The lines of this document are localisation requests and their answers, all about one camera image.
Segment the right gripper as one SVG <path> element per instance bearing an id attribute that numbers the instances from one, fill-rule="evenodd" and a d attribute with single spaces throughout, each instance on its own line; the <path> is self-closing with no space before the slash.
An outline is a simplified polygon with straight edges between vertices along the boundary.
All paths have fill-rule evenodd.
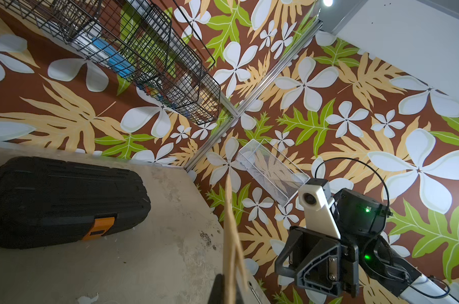
<path id="1" fill-rule="evenodd" d="M 307 290 L 327 296 L 359 295 L 359 248 L 357 238 L 343 233 L 335 239 L 292 226 L 275 261 L 278 275 L 289 277 Z"/>

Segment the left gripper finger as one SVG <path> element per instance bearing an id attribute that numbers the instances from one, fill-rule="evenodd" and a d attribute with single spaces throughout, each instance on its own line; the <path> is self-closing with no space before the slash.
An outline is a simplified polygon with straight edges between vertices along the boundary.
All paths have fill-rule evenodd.
<path id="1" fill-rule="evenodd" d="M 210 292 L 208 304 L 223 304 L 224 303 L 224 275 L 218 274 L 215 277 L 212 289 Z"/>

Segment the brown file bag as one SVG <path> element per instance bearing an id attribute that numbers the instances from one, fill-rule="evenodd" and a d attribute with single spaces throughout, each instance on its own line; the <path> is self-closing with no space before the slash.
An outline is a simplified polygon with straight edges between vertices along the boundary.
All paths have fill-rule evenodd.
<path id="1" fill-rule="evenodd" d="M 223 275 L 224 296 L 223 303 L 236 303 L 237 274 L 243 281 L 243 289 L 248 290 L 247 270 L 244 263 L 243 248 L 239 238 L 236 219 L 233 213 L 233 188 L 231 176 L 227 175 L 225 186 L 224 205 L 224 250 L 223 250 Z"/>

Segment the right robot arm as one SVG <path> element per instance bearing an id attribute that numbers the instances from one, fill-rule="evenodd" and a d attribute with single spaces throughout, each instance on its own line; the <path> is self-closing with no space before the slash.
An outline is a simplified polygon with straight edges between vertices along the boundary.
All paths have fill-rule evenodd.
<path id="1" fill-rule="evenodd" d="M 458 303 L 451 288 L 425 276 L 385 241 L 388 206 L 343 188 L 299 189 L 305 227 L 293 226 L 275 262 L 278 275 L 306 290 L 338 297 L 359 293 L 359 271 L 408 303 Z"/>

